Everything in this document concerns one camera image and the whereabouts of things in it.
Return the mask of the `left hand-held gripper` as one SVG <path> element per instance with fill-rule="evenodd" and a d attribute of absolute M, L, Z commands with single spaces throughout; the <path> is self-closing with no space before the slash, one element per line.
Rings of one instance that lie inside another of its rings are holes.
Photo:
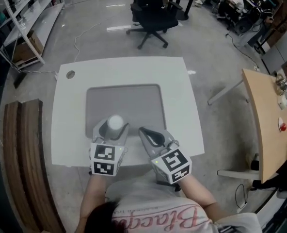
<path fill-rule="evenodd" d="M 104 138 L 108 130 L 108 118 L 102 119 L 93 128 L 90 144 L 90 170 L 92 174 L 116 176 L 127 148 L 125 147 L 130 124 L 126 123 L 119 134 L 110 140 Z"/>

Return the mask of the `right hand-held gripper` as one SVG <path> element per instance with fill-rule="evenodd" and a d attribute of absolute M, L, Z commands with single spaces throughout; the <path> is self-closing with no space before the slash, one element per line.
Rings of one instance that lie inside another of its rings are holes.
<path fill-rule="evenodd" d="M 191 173 L 190 157 L 184 154 L 179 142 L 174 140 L 167 130 L 158 127 L 140 127 L 138 133 L 148 156 L 154 158 L 151 164 L 158 184 L 174 185 Z M 158 147 L 167 145 L 167 149 L 156 157 Z"/>

